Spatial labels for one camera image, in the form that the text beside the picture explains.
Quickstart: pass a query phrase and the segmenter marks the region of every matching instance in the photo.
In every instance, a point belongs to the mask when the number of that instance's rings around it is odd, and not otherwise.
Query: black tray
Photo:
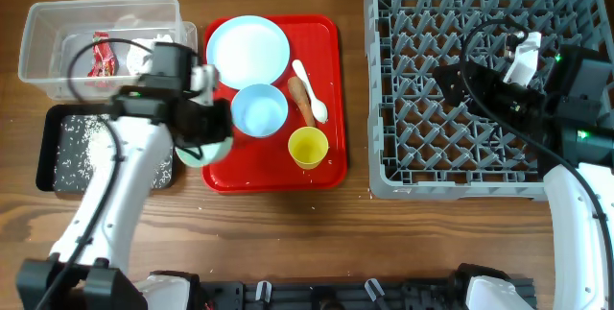
[[[92,124],[91,116],[106,114],[106,105],[56,105],[47,112],[45,129],[40,145],[36,187],[41,191],[83,193],[93,168],[87,163],[85,121]],[[175,180],[173,149],[160,164],[152,189],[171,186]]]

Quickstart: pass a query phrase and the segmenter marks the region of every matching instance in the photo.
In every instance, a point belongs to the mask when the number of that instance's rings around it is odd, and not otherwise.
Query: white spoon
[[[326,105],[316,98],[316,94],[314,94],[314,89],[309,83],[309,78],[307,77],[307,72],[305,71],[302,61],[294,60],[292,62],[292,68],[295,70],[296,75],[305,83],[307,94],[309,94],[309,98],[311,99],[311,111],[314,113],[314,118],[320,123],[326,123],[328,120],[328,110],[326,110]]]

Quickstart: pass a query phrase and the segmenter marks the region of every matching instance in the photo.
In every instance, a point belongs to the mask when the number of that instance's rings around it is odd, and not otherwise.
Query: red snack wrapper
[[[100,41],[108,39],[108,33],[96,32],[94,33],[93,41]],[[87,74],[87,77],[102,77],[115,75],[117,60],[113,51],[111,51],[110,44],[103,43],[94,46],[94,67],[92,71]]]

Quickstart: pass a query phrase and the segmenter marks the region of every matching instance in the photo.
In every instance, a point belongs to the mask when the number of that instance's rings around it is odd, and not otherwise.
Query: yellow cup
[[[300,168],[312,170],[328,153],[328,138],[316,128],[300,128],[290,136],[288,151]]]

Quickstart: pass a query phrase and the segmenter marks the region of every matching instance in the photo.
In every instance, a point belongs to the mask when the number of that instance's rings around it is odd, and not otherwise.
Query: white bowl
[[[288,101],[281,90],[270,84],[252,84],[234,96],[230,110],[237,129],[246,135],[263,138],[284,125]]]
[[[220,71],[220,82],[234,89],[271,84],[290,61],[290,43],[283,31],[260,16],[227,20],[207,43],[207,62]]]

